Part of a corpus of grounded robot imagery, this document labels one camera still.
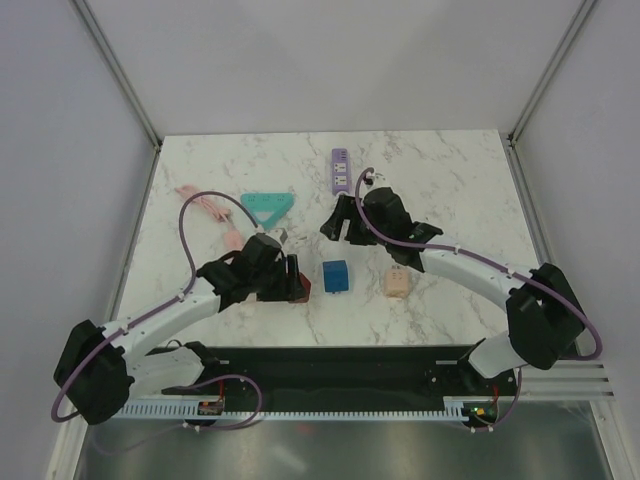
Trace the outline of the orange patterned block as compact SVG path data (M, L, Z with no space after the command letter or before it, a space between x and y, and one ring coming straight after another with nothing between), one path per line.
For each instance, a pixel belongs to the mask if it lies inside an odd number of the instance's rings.
M296 285L295 298L292 300L294 304L305 304L309 301L311 294L311 282L302 273L298 276L298 284Z

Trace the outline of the blue cube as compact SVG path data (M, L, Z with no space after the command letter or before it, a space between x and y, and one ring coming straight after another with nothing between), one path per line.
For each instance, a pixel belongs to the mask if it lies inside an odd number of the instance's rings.
M345 260L322 263L324 291L329 294L347 292L350 288L348 266Z

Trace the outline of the teal triangular power strip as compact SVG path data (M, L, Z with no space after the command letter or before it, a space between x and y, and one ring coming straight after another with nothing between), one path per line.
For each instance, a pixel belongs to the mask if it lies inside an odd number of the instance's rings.
M264 230L273 229L294 205L294 195L283 193L243 193L241 204Z

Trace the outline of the purple power strip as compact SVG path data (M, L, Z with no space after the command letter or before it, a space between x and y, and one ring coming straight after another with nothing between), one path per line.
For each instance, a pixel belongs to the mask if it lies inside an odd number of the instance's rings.
M330 173L332 194L349 194L352 187L351 161L346 148L334 148L331 151Z

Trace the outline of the pink plug adapter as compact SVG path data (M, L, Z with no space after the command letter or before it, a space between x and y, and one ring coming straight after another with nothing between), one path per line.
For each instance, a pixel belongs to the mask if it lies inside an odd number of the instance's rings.
M385 297L404 299L410 290L410 273L406 268L393 266L386 271L383 283Z

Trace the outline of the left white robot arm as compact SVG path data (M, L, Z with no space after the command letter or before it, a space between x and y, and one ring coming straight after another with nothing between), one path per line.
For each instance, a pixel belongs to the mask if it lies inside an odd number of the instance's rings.
M148 394L135 373L153 349L192 324L213 317L254 295L261 302L296 303L308 299L310 283L294 254L267 234L249 238L201 267L182 291L136 318L125 317L102 326L85 320L71 330L54 381L60 392L51 417L63 423L80 417L99 425L114 417L126 402Z

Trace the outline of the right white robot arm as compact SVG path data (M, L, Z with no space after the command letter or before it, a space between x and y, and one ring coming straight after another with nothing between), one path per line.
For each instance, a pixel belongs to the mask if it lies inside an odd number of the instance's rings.
M459 362L458 381L469 393L483 392L494 377L517 367L550 369L585 329L581 307L558 267L522 269L474 253L442 229L413 220L389 187L363 199L339 196L320 231L331 241L381 245L397 264L448 279L506 314L506 330L479 341Z

